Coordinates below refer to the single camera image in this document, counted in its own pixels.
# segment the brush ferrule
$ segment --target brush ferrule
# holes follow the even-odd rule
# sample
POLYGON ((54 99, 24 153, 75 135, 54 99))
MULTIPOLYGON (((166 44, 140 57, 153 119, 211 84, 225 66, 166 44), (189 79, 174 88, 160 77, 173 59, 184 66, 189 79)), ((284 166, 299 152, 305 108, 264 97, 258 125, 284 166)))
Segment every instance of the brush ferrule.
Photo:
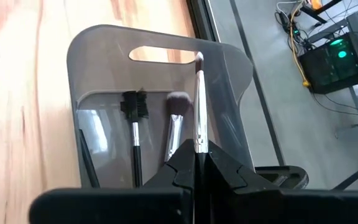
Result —
POLYGON ((194 144, 196 153, 208 153, 208 114, 204 72, 197 72, 195 85, 194 144))
POLYGON ((183 116, 171 114, 168 127, 167 149, 165 151, 165 162, 167 162, 180 145, 181 128, 183 116))
POLYGON ((138 122, 133 122, 132 123, 132 145, 133 146, 140 146, 139 124, 138 124, 138 122))

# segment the gray floor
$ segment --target gray floor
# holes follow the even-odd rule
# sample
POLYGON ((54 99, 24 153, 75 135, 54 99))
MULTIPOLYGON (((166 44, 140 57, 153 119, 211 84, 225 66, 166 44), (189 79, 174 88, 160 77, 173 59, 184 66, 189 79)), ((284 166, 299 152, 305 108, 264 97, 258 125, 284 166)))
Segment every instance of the gray floor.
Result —
MULTIPOLYGON (((210 3, 221 42, 244 49, 229 0, 210 0, 210 3)), ((344 11, 349 3, 353 6, 358 4, 358 0, 352 2, 344 0, 343 4, 330 9, 329 15, 335 17, 344 11)), ((308 188, 333 188, 358 169, 358 136, 347 139, 335 137, 338 128, 358 123, 358 117, 334 113, 322 108, 302 86, 300 73, 287 46, 287 35, 273 15, 276 1, 236 0, 236 4, 287 164, 306 169, 310 177, 308 188)), ((283 8, 290 10, 292 6, 287 4, 283 8)), ((338 21, 343 16, 345 13, 333 19, 338 21)), ((297 17, 296 21, 307 32, 316 23, 305 14, 297 17)), ((328 96, 338 103, 354 106, 349 90, 341 90, 328 96)), ((335 105, 323 96, 317 96, 317 99, 329 108, 354 113, 350 108, 335 105)), ((240 108, 255 164, 277 165, 277 158, 253 83, 241 99, 240 108)), ((349 189, 358 190, 358 181, 349 189)))

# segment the blending brush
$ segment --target blending brush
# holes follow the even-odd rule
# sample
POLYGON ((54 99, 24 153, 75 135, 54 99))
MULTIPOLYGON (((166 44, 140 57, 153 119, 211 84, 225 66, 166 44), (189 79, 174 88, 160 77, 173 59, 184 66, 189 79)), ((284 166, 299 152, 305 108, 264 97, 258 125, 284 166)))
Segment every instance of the blending brush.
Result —
POLYGON ((173 91, 167 95, 167 109, 170 117, 164 162, 171 159, 172 155, 179 148, 183 117, 190 106, 191 99, 186 92, 173 91))
POLYGON ((142 180, 142 153, 140 151, 139 140, 139 121, 147 118, 149 112, 146 105, 145 91, 127 91, 122 94, 124 101, 121 102, 121 111, 126 115, 126 119, 132 123, 132 149, 133 149, 133 174, 134 187, 140 187, 142 180))
POLYGON ((210 222, 210 199, 207 188, 205 161, 208 155, 208 114, 206 88, 203 71, 204 57, 196 56, 196 83, 194 98, 194 147, 196 153, 195 172, 195 223, 210 222))

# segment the wood grain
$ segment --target wood grain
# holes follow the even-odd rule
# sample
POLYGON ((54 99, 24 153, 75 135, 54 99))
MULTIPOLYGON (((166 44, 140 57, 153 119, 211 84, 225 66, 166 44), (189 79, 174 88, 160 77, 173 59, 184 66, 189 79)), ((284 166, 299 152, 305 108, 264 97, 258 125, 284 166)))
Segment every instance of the wood grain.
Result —
POLYGON ((66 55, 97 24, 194 36, 185 0, 0 0, 0 223, 26 223, 36 196, 80 186, 66 55))

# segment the handle cutout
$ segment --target handle cutout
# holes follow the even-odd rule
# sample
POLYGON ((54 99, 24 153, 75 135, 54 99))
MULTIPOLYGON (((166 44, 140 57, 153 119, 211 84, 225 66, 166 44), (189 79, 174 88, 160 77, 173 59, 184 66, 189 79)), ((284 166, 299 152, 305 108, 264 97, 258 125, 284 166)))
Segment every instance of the handle cutout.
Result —
POLYGON ((197 52, 162 47, 141 46, 129 53, 129 58, 140 62, 181 63, 194 62, 197 52))

